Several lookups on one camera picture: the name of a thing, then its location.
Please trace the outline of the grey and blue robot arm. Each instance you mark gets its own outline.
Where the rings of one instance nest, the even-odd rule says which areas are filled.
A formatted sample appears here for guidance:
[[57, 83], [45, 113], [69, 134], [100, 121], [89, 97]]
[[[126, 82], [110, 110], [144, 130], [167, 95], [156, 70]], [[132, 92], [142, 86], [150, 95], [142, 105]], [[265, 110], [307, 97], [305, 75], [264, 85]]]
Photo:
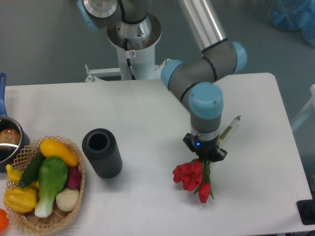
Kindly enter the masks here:
[[90, 29], [107, 29], [117, 50], [121, 79], [160, 78], [190, 113], [191, 131], [184, 137], [188, 148], [201, 160], [224, 160], [227, 152], [219, 147], [223, 94], [215, 83], [243, 68], [247, 53], [240, 43], [228, 40], [212, 3], [180, 1], [201, 59], [191, 64], [165, 60], [159, 67], [155, 45], [161, 25], [142, 0], [79, 0], [77, 6]]

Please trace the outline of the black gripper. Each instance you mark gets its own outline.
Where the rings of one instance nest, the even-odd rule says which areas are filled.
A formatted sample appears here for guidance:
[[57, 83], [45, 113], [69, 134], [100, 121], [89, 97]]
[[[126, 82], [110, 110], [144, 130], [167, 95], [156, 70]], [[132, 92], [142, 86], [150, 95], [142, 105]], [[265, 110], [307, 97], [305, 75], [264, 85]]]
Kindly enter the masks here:
[[183, 137], [183, 142], [191, 152], [199, 157], [207, 157], [211, 162], [219, 162], [225, 159], [227, 151], [218, 148], [218, 139], [219, 135], [211, 140], [203, 141], [199, 136], [187, 133]]

